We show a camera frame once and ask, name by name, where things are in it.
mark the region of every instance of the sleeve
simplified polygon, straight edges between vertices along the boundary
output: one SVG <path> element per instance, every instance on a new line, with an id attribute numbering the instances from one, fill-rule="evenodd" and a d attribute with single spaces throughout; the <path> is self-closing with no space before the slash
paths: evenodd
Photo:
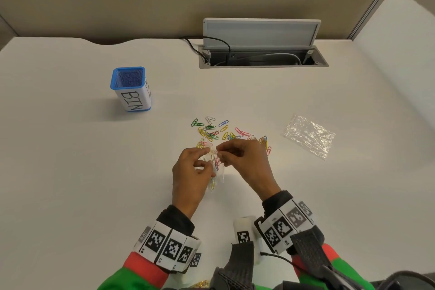
<path id="1" fill-rule="evenodd" d="M 195 228 L 189 218 L 173 205 L 163 210 L 157 221 L 187 236 L 191 236 Z M 158 290 L 168 275 L 169 271 L 131 252 L 122 268 L 104 281 L 98 290 Z"/>
<path id="2" fill-rule="evenodd" d="M 281 206 L 283 206 L 292 198 L 293 196 L 288 191 L 282 190 L 279 193 L 276 193 L 275 195 L 266 199 L 263 202 L 264 217 L 268 218 L 273 212 L 278 210 Z M 331 264 L 334 266 L 336 270 L 342 272 L 346 276 L 350 277 L 354 281 L 361 284 L 364 287 L 364 289 L 374 290 L 374 287 L 370 282 L 364 280 L 348 263 L 346 263 L 344 260 L 340 258 L 340 256 L 334 251 L 333 248 L 331 248 L 328 244 L 324 243 L 324 235 L 317 226 L 313 227 L 313 231 L 319 243 L 322 244 L 323 251 L 325 252 L 329 261 L 331 262 Z M 293 263 L 295 263 L 297 266 L 304 269 L 302 260 L 300 256 L 297 255 L 296 250 L 293 247 L 287 249 L 287 253 L 291 255 Z M 295 268 L 295 272 L 299 279 L 299 282 L 304 284 L 314 285 L 317 287 L 322 287 L 325 290 L 328 290 L 326 284 L 319 281 L 318 279 L 315 279 L 312 276 L 309 276 L 305 273 L 301 273 L 296 268 Z"/>

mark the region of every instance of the white desk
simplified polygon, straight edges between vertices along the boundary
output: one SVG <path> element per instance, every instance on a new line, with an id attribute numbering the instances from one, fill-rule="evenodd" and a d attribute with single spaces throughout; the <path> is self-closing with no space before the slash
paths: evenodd
<path id="1" fill-rule="evenodd" d="M 316 45 L 328 68 L 204 70 L 179 40 L 14 38 L 0 52 L 0 288 L 95 289 L 120 268 L 171 202 L 171 167 L 204 116 L 268 136 L 280 186 L 362 276 L 435 270 L 434 132 L 353 42 Z M 137 65 L 153 107 L 132 114 L 109 83 Z M 280 136 L 293 113 L 336 133 L 325 161 Z M 194 281 L 226 264 L 234 218 L 262 214 L 225 174 L 192 220 L 207 253 Z M 257 284 L 282 280 L 296 280 L 284 261 L 255 267 Z"/>

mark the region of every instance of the hand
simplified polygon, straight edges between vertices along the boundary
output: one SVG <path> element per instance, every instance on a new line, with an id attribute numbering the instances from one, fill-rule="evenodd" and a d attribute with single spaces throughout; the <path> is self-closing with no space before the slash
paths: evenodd
<path id="1" fill-rule="evenodd" d="M 209 151 L 210 148 L 186 148 L 172 168 L 172 205 L 189 219 L 204 197 L 210 178 L 216 176 L 211 162 L 198 161 Z"/>
<path id="2" fill-rule="evenodd" d="M 216 150 L 224 166 L 234 166 L 262 201 L 281 191 L 264 144 L 257 140 L 232 139 L 218 145 Z"/>

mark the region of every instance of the pen holder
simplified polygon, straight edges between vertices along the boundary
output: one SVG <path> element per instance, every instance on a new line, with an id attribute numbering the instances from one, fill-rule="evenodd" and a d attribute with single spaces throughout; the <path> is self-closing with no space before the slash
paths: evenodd
<path id="1" fill-rule="evenodd" d="M 116 68 L 110 88 L 115 90 L 127 111 L 151 109 L 151 90 L 145 78 L 144 67 Z"/>

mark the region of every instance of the left hand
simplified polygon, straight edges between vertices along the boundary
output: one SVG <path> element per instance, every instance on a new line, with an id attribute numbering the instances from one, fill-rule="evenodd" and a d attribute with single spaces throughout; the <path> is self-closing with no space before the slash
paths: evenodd
<path id="1" fill-rule="evenodd" d="M 204 197 L 210 178 L 216 176 L 211 162 L 198 160 L 209 151 L 210 148 L 186 148 L 172 168 L 172 205 L 189 219 Z"/>

